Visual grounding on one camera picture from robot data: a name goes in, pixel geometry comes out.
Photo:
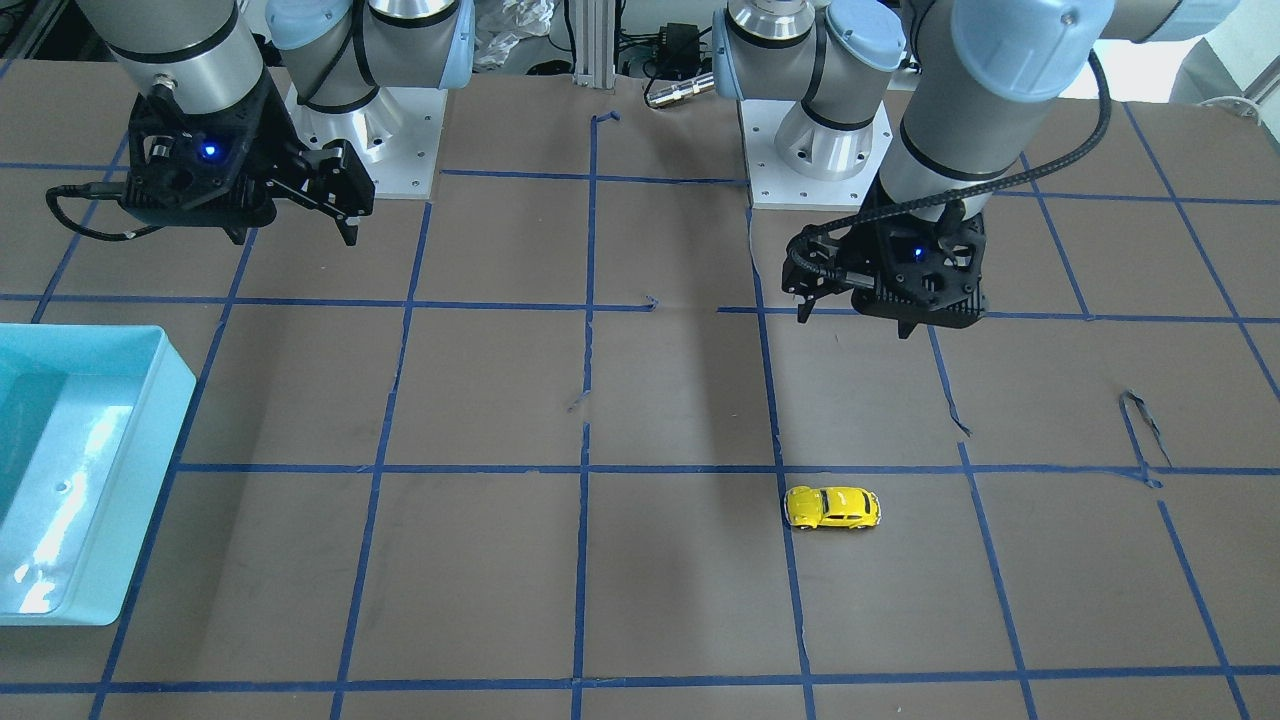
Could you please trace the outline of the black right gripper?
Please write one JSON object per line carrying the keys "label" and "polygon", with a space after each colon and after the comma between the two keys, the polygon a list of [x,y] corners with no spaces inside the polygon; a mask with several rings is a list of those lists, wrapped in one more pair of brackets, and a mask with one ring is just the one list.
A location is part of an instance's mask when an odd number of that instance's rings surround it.
{"label": "black right gripper", "polygon": [[285,149],[262,161],[265,214],[287,199],[329,215],[347,247],[358,242],[362,218],[374,211],[375,183],[352,142],[333,140],[321,149]]}

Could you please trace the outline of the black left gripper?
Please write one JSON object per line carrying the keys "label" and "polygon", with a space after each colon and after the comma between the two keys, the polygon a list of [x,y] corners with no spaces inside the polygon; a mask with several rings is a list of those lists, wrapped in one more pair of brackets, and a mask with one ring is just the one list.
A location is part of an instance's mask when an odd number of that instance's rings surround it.
{"label": "black left gripper", "polygon": [[836,237],[804,225],[792,237],[783,260],[783,292],[796,295],[797,323],[808,323],[817,299],[831,293],[854,291],[877,300],[901,299],[882,273],[881,231],[876,223],[867,223]]}

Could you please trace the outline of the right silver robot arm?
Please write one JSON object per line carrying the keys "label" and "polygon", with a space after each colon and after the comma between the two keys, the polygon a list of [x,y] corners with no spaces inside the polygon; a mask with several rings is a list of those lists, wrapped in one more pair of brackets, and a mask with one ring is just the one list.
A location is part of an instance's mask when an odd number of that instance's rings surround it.
{"label": "right silver robot arm", "polygon": [[234,1],[82,1],[79,9],[138,90],[120,182],[50,188],[105,200],[136,231],[77,232],[123,242],[168,227],[216,228],[236,245],[288,200],[329,217],[353,246],[378,183],[370,170],[413,158],[394,88],[448,91],[472,74],[471,1],[269,1],[270,45],[294,96],[276,87]]}

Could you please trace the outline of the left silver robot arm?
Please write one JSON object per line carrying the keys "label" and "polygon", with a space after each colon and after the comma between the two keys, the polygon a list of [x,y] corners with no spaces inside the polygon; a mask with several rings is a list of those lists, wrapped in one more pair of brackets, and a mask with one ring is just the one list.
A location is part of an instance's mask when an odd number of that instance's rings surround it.
{"label": "left silver robot arm", "polygon": [[1234,1],[728,1],[710,26],[716,90],[788,101],[776,149],[795,170],[842,179],[820,145],[874,137],[892,74],[920,67],[911,99],[856,214],[806,225],[787,243],[781,288],[806,322],[849,293],[865,316],[963,329],[987,311],[983,210],[1000,191],[1082,160],[1112,101],[1102,38],[1206,35]]}

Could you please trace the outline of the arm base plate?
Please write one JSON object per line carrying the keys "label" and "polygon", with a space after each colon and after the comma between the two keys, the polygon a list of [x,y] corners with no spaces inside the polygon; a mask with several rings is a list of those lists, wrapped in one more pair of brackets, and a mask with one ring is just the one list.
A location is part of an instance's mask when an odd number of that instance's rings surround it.
{"label": "arm base plate", "polygon": [[352,143],[374,181],[376,199],[428,201],[448,97],[442,88],[381,88],[364,108],[330,114],[300,105],[292,86],[285,106],[300,137],[311,146],[320,149],[337,138]]}
{"label": "arm base plate", "polygon": [[858,211],[893,138],[884,104],[859,129],[814,120],[799,101],[739,104],[751,205]]}

